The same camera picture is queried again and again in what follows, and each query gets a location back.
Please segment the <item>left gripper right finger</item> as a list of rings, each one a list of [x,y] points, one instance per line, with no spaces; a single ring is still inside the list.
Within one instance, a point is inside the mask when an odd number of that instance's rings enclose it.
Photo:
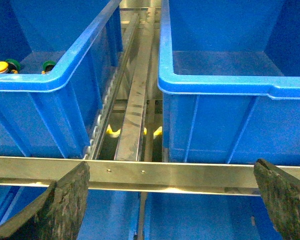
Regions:
[[[300,180],[262,158],[253,174],[277,232],[284,240],[300,240]]]

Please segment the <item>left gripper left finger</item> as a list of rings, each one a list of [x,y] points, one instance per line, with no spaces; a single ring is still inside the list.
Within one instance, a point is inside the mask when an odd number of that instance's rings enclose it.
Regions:
[[[0,240],[75,240],[87,209],[90,167],[82,161],[0,225]]]

